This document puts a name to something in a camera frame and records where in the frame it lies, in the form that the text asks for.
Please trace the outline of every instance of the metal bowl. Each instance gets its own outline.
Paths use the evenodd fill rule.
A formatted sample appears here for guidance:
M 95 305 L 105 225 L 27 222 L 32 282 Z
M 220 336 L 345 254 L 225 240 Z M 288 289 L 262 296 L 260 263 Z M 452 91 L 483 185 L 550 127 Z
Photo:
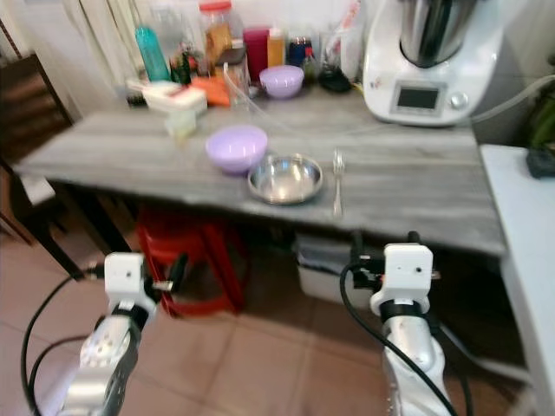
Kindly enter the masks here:
M 300 154 L 268 156 L 248 176 L 249 189 L 270 204 L 297 204 L 320 191 L 322 168 Z

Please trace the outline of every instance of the tiled floor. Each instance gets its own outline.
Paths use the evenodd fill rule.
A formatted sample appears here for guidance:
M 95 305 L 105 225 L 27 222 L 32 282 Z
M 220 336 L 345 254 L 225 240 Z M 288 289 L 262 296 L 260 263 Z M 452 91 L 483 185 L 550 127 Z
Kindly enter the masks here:
M 71 231 L 62 241 L 83 265 L 101 258 L 82 232 Z M 39 245 L 4 239 L 0 251 L 0 415 L 23 416 L 28 414 L 19 381 L 23 331 L 64 274 Z M 301 292 L 290 257 L 259 252 L 254 263 L 242 315 L 177 321 L 159 314 L 145 328 L 122 415 L 387 414 L 381 349 L 342 306 Z M 37 323 L 30 356 L 49 341 L 88 333 L 105 310 L 101 283 L 70 284 Z M 58 348 L 44 362 L 37 394 L 45 416 L 55 414 L 78 348 Z M 446 380 L 463 414 L 460 387 L 448 372 Z M 491 382 L 473 371 L 471 385 L 475 414 L 506 413 L 510 400 Z

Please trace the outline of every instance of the metal fork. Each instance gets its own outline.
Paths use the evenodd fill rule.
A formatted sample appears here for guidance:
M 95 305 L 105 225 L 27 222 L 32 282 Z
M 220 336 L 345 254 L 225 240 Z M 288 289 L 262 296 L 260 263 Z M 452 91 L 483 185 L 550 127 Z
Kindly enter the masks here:
M 343 154 L 337 149 L 333 153 L 333 174 L 336 178 L 336 197 L 333 201 L 333 216 L 341 217 L 343 215 L 343 208 L 341 205 L 341 177 L 345 172 L 345 161 Z

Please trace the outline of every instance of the red plastic stool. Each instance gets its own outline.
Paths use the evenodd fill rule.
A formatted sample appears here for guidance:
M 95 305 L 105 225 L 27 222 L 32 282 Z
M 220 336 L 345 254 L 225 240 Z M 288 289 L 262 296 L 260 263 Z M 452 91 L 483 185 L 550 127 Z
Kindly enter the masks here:
M 245 305 L 242 288 L 250 275 L 251 262 L 238 234 L 224 222 L 188 217 L 177 212 L 143 209 L 137 233 L 148 267 L 156 282 L 166 280 L 164 270 L 181 254 L 188 264 L 207 263 L 222 289 L 222 296 L 200 302 L 176 302 L 162 294 L 162 308 L 171 316 L 209 315 L 220 310 L 238 313 Z M 232 243 L 245 260 L 245 275 L 239 281 L 226 247 Z

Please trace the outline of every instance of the purple bowl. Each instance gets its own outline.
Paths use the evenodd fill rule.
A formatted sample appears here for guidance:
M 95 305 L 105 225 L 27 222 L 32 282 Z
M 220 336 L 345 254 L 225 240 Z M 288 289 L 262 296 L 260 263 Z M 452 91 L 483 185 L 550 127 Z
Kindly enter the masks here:
M 266 153 L 268 136 L 258 127 L 222 128 L 206 141 L 206 152 L 214 165 L 228 173 L 243 173 Z
M 281 65 L 267 68 L 260 73 L 260 83 L 266 93 L 274 98 L 290 98 L 303 86 L 304 72 L 299 67 Z

